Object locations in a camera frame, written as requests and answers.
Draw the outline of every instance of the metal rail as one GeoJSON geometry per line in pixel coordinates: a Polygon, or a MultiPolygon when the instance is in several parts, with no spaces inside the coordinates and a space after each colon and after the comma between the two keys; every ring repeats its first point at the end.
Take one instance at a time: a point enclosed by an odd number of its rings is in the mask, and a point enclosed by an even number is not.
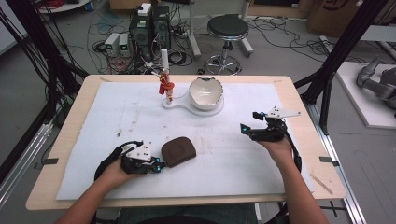
{"type": "Polygon", "coordinates": [[[320,128],[319,125],[320,112],[318,112],[318,109],[315,105],[305,104],[305,108],[308,111],[308,114],[315,125],[318,135],[322,140],[323,146],[326,148],[327,152],[332,158],[332,161],[338,161],[339,163],[339,166],[336,166],[334,168],[337,174],[340,176],[341,182],[343,183],[344,188],[346,189],[346,197],[343,199],[343,202],[348,212],[350,220],[352,221],[352,223],[356,223],[356,224],[366,223],[366,220],[364,219],[363,216],[363,212],[361,211],[358,201],[356,200],[356,197],[353,193],[352,187],[349,185],[343,166],[341,165],[341,162],[338,159],[337,152],[335,151],[335,148],[332,145],[332,140],[330,139],[330,136],[326,135],[325,132],[323,132],[323,130],[320,128]]]}
{"type": "Polygon", "coordinates": [[[49,124],[41,125],[40,129],[35,134],[35,137],[30,142],[29,146],[23,152],[20,159],[14,165],[12,170],[8,173],[6,179],[0,186],[0,210],[6,204],[9,196],[18,186],[18,183],[21,181],[27,169],[32,164],[35,156],[43,147],[47,138],[50,136],[52,127],[52,121],[49,124]]]}

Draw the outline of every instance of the person's right hand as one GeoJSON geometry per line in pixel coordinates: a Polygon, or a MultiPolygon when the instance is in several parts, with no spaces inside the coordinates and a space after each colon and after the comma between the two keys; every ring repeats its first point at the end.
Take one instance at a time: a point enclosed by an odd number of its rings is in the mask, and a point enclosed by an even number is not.
{"type": "Polygon", "coordinates": [[[265,147],[271,155],[271,158],[275,161],[276,166],[280,169],[285,165],[294,164],[292,157],[291,145],[284,137],[280,142],[257,142],[265,147]]]}

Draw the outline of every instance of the white ceramic pot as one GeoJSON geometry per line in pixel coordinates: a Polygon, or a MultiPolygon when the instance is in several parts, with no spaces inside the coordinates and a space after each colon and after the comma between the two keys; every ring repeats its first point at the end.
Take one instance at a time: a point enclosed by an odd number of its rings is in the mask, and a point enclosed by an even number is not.
{"type": "Polygon", "coordinates": [[[198,77],[189,88],[191,103],[202,110],[218,106],[223,94],[221,83],[213,77],[198,77]]]}

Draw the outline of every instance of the white paper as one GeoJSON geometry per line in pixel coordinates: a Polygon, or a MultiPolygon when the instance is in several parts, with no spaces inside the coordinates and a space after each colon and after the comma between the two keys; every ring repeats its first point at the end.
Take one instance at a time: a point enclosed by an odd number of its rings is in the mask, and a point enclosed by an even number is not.
{"type": "MultiPolygon", "coordinates": [[[[284,193],[283,182],[267,150],[240,132],[240,123],[265,128],[252,112],[281,107],[272,84],[223,83],[224,107],[214,117],[194,116],[182,108],[164,109],[159,83],[106,82],[99,88],[66,165],[57,200],[77,199],[93,182],[99,163],[127,141],[148,141],[152,156],[180,136],[190,138],[197,157],[160,174],[133,179],[107,198],[168,198],[284,193]]],[[[187,92],[177,83],[174,95],[187,92]]],[[[313,191],[309,175],[303,177],[313,191]]]]}

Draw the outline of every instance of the stool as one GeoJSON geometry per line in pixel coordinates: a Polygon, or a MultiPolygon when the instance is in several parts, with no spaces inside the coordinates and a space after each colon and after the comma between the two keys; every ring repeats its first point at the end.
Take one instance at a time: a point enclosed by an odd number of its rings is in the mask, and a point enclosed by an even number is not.
{"type": "Polygon", "coordinates": [[[233,50],[232,41],[242,40],[248,36],[248,24],[237,15],[218,16],[209,21],[207,31],[210,35],[223,39],[225,42],[221,54],[214,55],[206,61],[206,70],[216,75],[220,75],[221,72],[230,73],[230,75],[240,73],[241,64],[228,55],[228,50],[233,50]]]}

